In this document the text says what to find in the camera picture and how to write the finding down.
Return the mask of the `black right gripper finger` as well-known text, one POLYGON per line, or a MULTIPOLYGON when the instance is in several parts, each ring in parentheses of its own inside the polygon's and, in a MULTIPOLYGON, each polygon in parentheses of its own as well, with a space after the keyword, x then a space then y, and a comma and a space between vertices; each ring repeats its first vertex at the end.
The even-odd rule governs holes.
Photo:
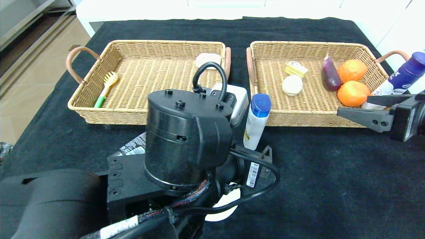
POLYGON ((380 133, 390 131, 394 120, 394 116, 387 110, 339 107, 337 115, 380 133))
POLYGON ((391 107, 408 100, 410 97, 412 97, 412 94, 368 96, 366 102, 369 104, 391 107))

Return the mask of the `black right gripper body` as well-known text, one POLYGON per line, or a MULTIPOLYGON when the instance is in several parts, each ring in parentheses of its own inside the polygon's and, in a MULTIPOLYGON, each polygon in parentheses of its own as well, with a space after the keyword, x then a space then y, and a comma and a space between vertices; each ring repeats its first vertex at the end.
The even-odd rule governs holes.
POLYGON ((390 138, 405 142, 413 136, 424 136, 425 93, 411 95, 394 107, 390 138))

